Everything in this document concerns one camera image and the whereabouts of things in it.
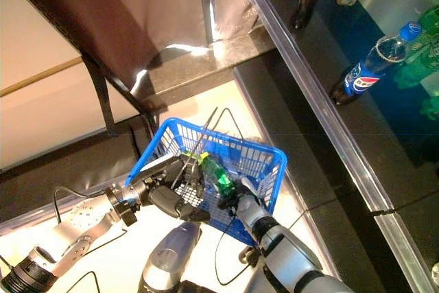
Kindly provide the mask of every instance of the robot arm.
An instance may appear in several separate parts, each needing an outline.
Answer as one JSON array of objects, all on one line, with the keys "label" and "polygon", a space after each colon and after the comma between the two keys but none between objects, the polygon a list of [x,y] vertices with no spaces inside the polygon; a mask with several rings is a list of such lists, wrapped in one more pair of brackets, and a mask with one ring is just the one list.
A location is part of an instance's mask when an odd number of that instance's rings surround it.
[{"label": "robot arm", "polygon": [[180,157],[153,163],[131,185],[78,203],[67,219],[52,228],[46,238],[1,280],[6,292],[46,292],[83,257],[90,245],[110,227],[123,220],[136,222],[135,211],[155,204],[167,214],[182,220],[209,220],[209,213],[192,207],[169,188],[183,166]]},{"label": "robot arm", "polygon": [[142,272],[138,293],[214,293],[190,281],[180,282],[201,236],[200,223],[183,222],[152,251]]},{"label": "robot arm", "polygon": [[281,226],[250,190],[240,190],[237,217],[258,243],[263,256],[247,293],[353,293],[338,279],[321,273],[322,266],[314,253]]}]

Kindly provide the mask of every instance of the metal rod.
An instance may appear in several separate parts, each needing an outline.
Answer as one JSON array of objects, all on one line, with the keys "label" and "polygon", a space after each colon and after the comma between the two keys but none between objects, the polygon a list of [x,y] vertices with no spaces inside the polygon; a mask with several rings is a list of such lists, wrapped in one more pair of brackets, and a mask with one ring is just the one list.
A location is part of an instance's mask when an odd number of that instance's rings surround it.
[{"label": "metal rod", "polygon": [[176,183],[177,183],[178,179],[181,177],[181,174],[182,174],[183,171],[186,169],[187,164],[188,164],[189,161],[191,160],[193,154],[195,153],[195,150],[197,150],[197,147],[198,147],[198,145],[200,144],[201,140],[203,139],[204,133],[206,132],[207,127],[208,127],[209,124],[211,123],[211,120],[212,120],[214,114],[217,112],[217,110],[218,110],[218,107],[215,108],[215,110],[212,112],[212,114],[211,114],[211,116],[209,117],[209,119],[207,119],[207,121],[206,121],[206,123],[205,123],[205,125],[204,125],[204,128],[203,128],[203,131],[202,131],[202,133],[201,133],[201,137],[198,139],[197,143],[196,143],[195,146],[193,147],[193,149],[192,149],[192,151],[191,151],[191,153],[190,153],[190,155],[189,155],[189,158],[187,159],[187,161],[185,162],[185,164],[183,165],[183,167],[181,167],[180,171],[178,172],[177,177],[175,178],[175,180],[173,181],[173,183],[172,183],[172,185],[171,185],[171,189],[174,189],[174,187],[176,186]]},{"label": "metal rod", "polygon": [[[241,139],[242,139],[242,141],[245,141],[244,136],[242,135],[241,130],[239,129],[239,126],[238,126],[237,122],[235,121],[235,118],[233,117],[232,111],[231,111],[229,108],[224,108],[223,111],[221,112],[221,114],[219,114],[219,117],[218,117],[217,122],[215,123],[215,125],[214,125],[214,126],[212,127],[212,129],[209,130],[209,132],[207,133],[207,135],[206,135],[206,139],[204,140],[204,143],[203,143],[203,146],[201,147],[201,150],[204,150],[204,147],[206,146],[207,141],[209,140],[209,137],[212,135],[213,131],[216,129],[218,123],[220,122],[220,119],[222,118],[222,115],[224,114],[224,112],[225,112],[226,110],[228,111],[228,113],[229,113],[230,116],[232,117],[232,120],[233,120],[233,122],[235,123],[236,129],[238,129],[239,135],[241,135]],[[198,139],[197,146],[198,146],[198,144],[200,144],[200,142],[201,142],[201,140],[202,140],[202,138],[203,138],[203,135],[204,135],[204,132],[203,132],[203,134],[201,134],[201,137]],[[182,194],[181,194],[181,196],[182,196],[183,198],[185,197],[185,194],[186,194],[187,185],[188,185],[189,181],[190,181],[191,178],[192,178],[194,166],[195,166],[195,161],[194,161],[193,164],[192,164],[191,174],[190,174],[189,177],[187,178],[186,183],[185,183],[185,188],[183,189],[183,192],[182,192]]]},{"label": "metal rod", "polygon": [[31,77],[28,77],[26,79],[21,80],[20,82],[17,82],[16,84],[13,84],[11,86],[8,86],[0,91],[0,97],[6,96],[7,94],[11,94],[12,92],[15,92],[19,89],[22,89],[23,87],[29,86],[35,82],[39,82],[42,79],[45,79],[47,77],[50,77],[51,75],[54,75],[58,72],[61,72],[65,69],[74,67],[75,65],[78,65],[82,63],[82,58],[78,56],[77,58],[74,58],[70,61],[61,63],[60,65],[56,65],[48,70],[44,70],[40,73],[37,73],[36,75],[33,75]]},{"label": "metal rod", "polygon": [[7,262],[7,261],[5,260],[5,258],[2,257],[1,255],[0,255],[0,260],[3,261],[3,263],[9,268],[9,270],[13,269],[13,267],[9,264],[9,262]]}]

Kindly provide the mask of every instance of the blue bottle cap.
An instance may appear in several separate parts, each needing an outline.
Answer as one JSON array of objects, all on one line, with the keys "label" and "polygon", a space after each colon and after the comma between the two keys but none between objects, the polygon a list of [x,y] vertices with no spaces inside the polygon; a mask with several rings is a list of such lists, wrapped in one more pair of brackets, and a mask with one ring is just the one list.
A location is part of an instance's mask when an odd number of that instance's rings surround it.
[{"label": "blue bottle cap", "polygon": [[410,21],[399,30],[399,36],[406,41],[412,41],[415,40],[422,31],[423,29],[416,21]]}]

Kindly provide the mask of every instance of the green bottle in background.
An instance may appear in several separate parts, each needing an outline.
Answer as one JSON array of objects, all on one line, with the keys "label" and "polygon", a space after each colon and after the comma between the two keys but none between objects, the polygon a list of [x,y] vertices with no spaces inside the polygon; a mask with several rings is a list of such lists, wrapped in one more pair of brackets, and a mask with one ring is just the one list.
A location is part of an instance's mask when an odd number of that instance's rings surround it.
[{"label": "green bottle in background", "polygon": [[439,36],[439,4],[429,8],[419,17],[423,33],[410,45],[405,63],[410,64]]},{"label": "green bottle in background", "polygon": [[439,120],[439,96],[426,99],[421,106],[420,113],[430,120]]},{"label": "green bottle in background", "polygon": [[413,62],[400,67],[394,75],[394,81],[399,89],[408,89],[437,71],[439,71],[439,38]]}]

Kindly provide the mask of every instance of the white surface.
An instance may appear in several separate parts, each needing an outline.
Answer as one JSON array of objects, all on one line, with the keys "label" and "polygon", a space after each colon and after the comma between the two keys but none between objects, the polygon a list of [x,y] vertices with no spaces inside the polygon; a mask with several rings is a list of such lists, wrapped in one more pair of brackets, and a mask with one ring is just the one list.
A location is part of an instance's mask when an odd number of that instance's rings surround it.
[{"label": "white surface", "polygon": [[[27,0],[0,0],[0,88],[72,60],[77,51]],[[116,121],[137,111],[109,84]],[[0,99],[0,168],[105,126],[83,64]]]},{"label": "white surface", "polygon": [[[138,112],[109,84],[115,121]],[[84,64],[13,92],[0,101],[0,167],[105,127]]]},{"label": "white surface", "polygon": [[0,0],[1,88],[79,56],[27,0]]},{"label": "white surface", "polygon": [[[245,138],[260,137],[235,82],[229,82],[170,106],[167,112],[160,115],[160,119],[163,122],[168,117],[180,117],[192,123],[203,125],[215,106],[219,106],[219,110],[213,123],[220,111],[224,107],[229,107]],[[224,119],[220,121],[218,128],[231,135],[237,135],[228,115],[225,115]],[[301,210],[292,196],[288,194],[286,189],[282,188],[274,211],[275,218],[281,224],[290,226],[300,212]],[[137,292],[141,272],[149,254],[170,230],[180,224],[180,221],[165,215],[153,206],[142,209],[141,212],[137,213],[137,217],[139,221],[128,229],[125,236],[80,260],[68,273],[58,279],[50,292],[66,292],[75,281],[89,270],[94,270],[97,273],[103,293]],[[32,228],[23,228],[0,237],[0,254],[10,263],[18,263],[28,254],[32,246],[43,238],[45,231],[55,224],[55,219],[51,219]],[[213,265],[215,247],[221,233],[204,224],[202,231],[203,234],[193,251],[183,279],[188,279],[219,293],[243,292],[252,270],[247,269],[229,286],[221,286],[215,277]],[[101,237],[100,242],[96,242],[94,246],[116,237],[120,232],[120,224],[118,224]],[[293,228],[293,232],[317,252],[313,238],[302,220]],[[222,281],[231,279],[243,268],[237,259],[243,248],[244,244],[241,242],[227,235],[224,236],[219,246],[217,260],[219,277]],[[4,274],[8,271],[1,263],[0,267]],[[93,277],[85,278],[72,290],[72,293],[76,292],[95,292]]]}]

